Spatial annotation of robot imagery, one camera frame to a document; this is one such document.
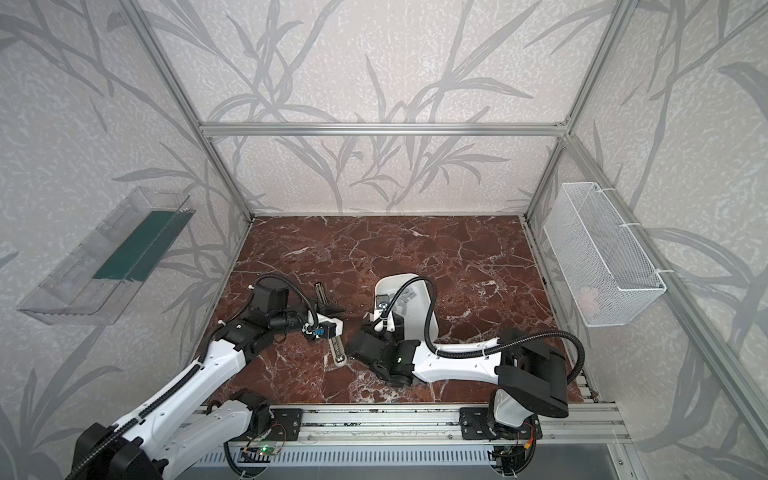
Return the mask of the white oval tray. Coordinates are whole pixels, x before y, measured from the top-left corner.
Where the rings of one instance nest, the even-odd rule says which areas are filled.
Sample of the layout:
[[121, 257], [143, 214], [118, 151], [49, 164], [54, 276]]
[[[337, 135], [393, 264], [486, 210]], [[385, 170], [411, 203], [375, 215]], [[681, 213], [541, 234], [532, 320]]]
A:
[[424, 340], [424, 324], [428, 307], [432, 300], [432, 295], [428, 285], [423, 281], [415, 281], [409, 284], [399, 297], [395, 294], [400, 287], [409, 280], [416, 278], [414, 273], [403, 273], [384, 277], [379, 280], [375, 286], [374, 294], [393, 294], [393, 313], [396, 321], [394, 332], [376, 332], [372, 324], [375, 319], [375, 296], [374, 310], [371, 315], [371, 328], [374, 335], [385, 340], [400, 342], [403, 340]]

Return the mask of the beige black long stapler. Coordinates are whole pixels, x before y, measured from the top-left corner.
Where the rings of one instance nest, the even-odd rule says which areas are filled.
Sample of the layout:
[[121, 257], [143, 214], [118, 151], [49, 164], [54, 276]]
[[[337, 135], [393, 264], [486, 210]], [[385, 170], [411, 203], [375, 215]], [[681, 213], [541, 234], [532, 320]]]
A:
[[343, 321], [335, 317], [336, 314], [342, 312], [342, 309], [330, 302], [321, 282], [316, 282], [314, 288], [317, 297], [317, 312], [323, 315], [320, 322], [323, 329], [321, 337], [328, 340], [334, 365], [336, 368], [340, 368], [347, 363], [347, 355], [341, 338]]

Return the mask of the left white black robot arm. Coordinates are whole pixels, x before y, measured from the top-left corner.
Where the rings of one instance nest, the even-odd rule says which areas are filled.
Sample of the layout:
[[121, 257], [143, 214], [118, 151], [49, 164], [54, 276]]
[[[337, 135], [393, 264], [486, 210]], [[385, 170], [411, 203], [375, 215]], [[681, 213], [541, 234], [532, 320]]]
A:
[[216, 446], [270, 428], [261, 395], [236, 393], [214, 411], [188, 418], [278, 336], [308, 341], [339, 334], [343, 326], [324, 304], [279, 274], [259, 276], [243, 307], [204, 338], [199, 354], [176, 377], [109, 426], [95, 423], [77, 439], [71, 479], [175, 479]]

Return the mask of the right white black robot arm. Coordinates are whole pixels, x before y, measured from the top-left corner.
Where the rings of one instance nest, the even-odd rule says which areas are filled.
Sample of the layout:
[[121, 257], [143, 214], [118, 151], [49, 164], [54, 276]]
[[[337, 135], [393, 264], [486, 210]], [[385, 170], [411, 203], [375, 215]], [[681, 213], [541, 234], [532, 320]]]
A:
[[586, 360], [576, 335], [508, 328], [483, 342], [439, 344], [437, 300], [437, 285], [428, 277], [400, 274], [380, 280], [372, 319], [350, 335], [347, 354], [392, 388], [440, 381], [495, 386], [480, 427], [489, 439], [532, 429], [540, 416], [568, 416], [568, 387]]

